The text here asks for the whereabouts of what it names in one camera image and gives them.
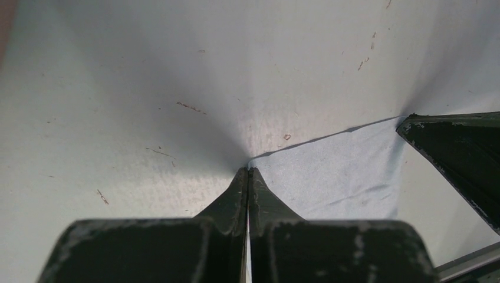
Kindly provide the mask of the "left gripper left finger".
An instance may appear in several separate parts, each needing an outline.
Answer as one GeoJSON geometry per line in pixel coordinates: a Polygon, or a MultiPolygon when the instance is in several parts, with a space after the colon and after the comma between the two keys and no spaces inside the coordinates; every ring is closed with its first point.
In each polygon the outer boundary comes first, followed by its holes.
{"type": "Polygon", "coordinates": [[[249,172],[192,218],[83,219],[56,241],[39,282],[244,282],[249,172]]]}

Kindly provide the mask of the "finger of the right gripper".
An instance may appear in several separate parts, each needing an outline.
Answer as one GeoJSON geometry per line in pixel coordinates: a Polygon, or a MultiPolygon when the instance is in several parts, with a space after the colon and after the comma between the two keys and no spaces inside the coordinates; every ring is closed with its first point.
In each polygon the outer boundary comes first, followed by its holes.
{"type": "Polygon", "coordinates": [[[499,113],[412,114],[397,134],[499,233],[499,113]]]}

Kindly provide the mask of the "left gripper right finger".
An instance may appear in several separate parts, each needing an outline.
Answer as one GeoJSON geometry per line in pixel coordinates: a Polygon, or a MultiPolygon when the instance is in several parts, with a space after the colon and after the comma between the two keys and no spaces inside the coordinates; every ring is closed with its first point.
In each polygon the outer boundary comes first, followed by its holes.
{"type": "Polygon", "coordinates": [[[427,249],[402,221],[307,221],[249,171],[253,282],[438,282],[427,249]]]}

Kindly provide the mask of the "aluminium frame rail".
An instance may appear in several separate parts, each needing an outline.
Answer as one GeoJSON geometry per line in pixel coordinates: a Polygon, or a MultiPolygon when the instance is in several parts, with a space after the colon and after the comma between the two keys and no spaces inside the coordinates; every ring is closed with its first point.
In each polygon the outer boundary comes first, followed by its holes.
{"type": "Polygon", "coordinates": [[[499,242],[435,268],[440,282],[499,282],[499,242]]]}

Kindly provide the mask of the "light blue cleaning cloth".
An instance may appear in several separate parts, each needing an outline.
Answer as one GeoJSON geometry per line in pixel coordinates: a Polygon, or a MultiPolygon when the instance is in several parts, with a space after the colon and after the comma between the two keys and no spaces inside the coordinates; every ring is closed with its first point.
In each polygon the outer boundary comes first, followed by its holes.
{"type": "Polygon", "coordinates": [[[395,219],[403,117],[267,153],[249,162],[270,191],[305,219],[395,219]]]}

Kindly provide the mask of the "pink glasses case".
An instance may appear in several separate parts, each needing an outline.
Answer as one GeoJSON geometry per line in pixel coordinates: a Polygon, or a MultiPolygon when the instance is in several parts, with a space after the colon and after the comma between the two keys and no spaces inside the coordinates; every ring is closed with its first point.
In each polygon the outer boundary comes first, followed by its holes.
{"type": "Polygon", "coordinates": [[[9,36],[11,33],[11,28],[13,20],[15,18],[15,12],[17,8],[18,0],[1,0],[1,45],[0,45],[0,57],[1,64],[4,60],[7,44],[9,41],[9,36]]]}

